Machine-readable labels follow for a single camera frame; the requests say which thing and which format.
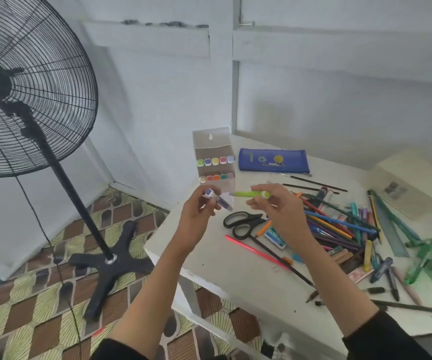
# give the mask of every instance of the beige box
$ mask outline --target beige box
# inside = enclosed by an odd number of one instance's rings
[[[412,220],[432,213],[432,167],[413,150],[376,164],[369,174],[369,185]]]

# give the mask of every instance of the hand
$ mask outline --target hand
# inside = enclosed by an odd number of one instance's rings
[[[258,184],[251,190],[271,193],[269,199],[261,196],[246,201],[254,210],[262,210],[271,218],[271,225],[292,249],[301,240],[312,237],[304,214],[303,201],[280,184]]]
[[[214,210],[221,209],[221,206],[216,203],[214,198],[208,199],[202,196],[207,188],[211,188],[218,195],[221,194],[221,188],[219,187],[212,185],[199,186],[191,194],[191,197],[184,202],[179,225],[173,240],[177,241],[177,247],[183,249],[185,254],[189,254],[201,240],[206,231],[209,217],[215,215]]]

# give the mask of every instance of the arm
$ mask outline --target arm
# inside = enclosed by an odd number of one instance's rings
[[[255,197],[247,203],[263,210],[276,231],[303,259],[318,291],[344,336],[369,321],[378,308],[314,239],[306,223],[303,201],[279,184],[261,184],[252,190],[270,192],[272,197]]]
[[[170,315],[179,272],[184,260],[201,240],[214,208],[214,199],[203,198],[203,191],[214,186],[200,186],[184,203],[181,219],[173,238],[164,250],[148,281],[117,322],[109,338],[138,351],[148,359],[156,355],[159,340]]]

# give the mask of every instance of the patterned floor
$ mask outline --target patterned floor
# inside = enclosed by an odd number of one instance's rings
[[[117,242],[124,222],[137,221],[135,238],[129,247],[136,258],[146,256],[144,243],[166,217],[165,212],[152,205],[112,188],[88,209],[109,246]],[[74,307],[81,333],[81,360],[87,360],[147,280],[140,273],[122,276],[99,320],[85,321],[82,315],[98,273],[77,269],[67,261],[74,253],[101,251],[81,219],[69,224],[52,243],[55,257],[48,246],[43,248],[0,285],[0,360],[79,360],[78,336],[68,301]],[[59,283],[56,263],[60,264],[64,284]],[[195,285],[194,289],[204,318],[256,349],[261,348],[260,330],[253,315],[204,288]],[[174,312],[161,337],[157,360],[207,360],[231,351],[228,343]],[[242,352],[233,351],[232,355],[249,360]]]

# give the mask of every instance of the fan grille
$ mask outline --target fan grille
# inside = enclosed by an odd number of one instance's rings
[[[0,66],[13,71],[5,101],[32,109],[58,160],[74,152],[93,128],[97,84],[81,43],[45,0],[0,0]],[[22,127],[0,109],[0,177],[48,167]]]

